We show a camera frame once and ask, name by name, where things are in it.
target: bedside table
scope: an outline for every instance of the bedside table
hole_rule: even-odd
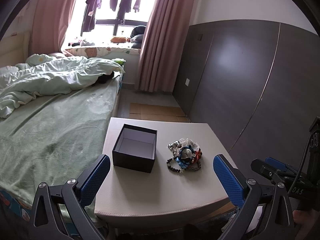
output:
[[[112,164],[112,149],[124,124],[157,130],[156,160],[151,173]],[[167,145],[191,138],[202,151],[199,171],[172,172]],[[234,162],[205,123],[177,123],[114,118],[110,120],[103,153],[111,160],[110,172],[96,195],[95,214],[115,228],[159,228],[186,224],[207,216],[229,202],[213,171],[215,155]]]

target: person's hand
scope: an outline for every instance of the person's hand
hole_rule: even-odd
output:
[[[292,214],[293,221],[296,224],[301,225],[301,228],[298,231],[295,240],[303,240],[313,227],[319,214],[313,209],[309,211],[295,210]]]

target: black box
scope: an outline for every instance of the black box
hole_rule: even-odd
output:
[[[156,130],[124,124],[112,150],[113,165],[151,173],[156,143]]]

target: jewelry pile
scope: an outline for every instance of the jewelry pile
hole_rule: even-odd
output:
[[[173,157],[167,160],[169,170],[182,172],[183,170],[198,171],[201,169],[200,159],[202,152],[199,145],[193,140],[182,138],[179,141],[168,144],[168,148],[173,154]],[[175,160],[179,164],[181,170],[173,168],[170,165],[172,160]]]

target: pink curtain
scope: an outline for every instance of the pink curtain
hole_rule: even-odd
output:
[[[76,0],[39,0],[32,27],[31,54],[60,52]]]
[[[194,0],[156,0],[141,48],[135,89],[172,92]]]

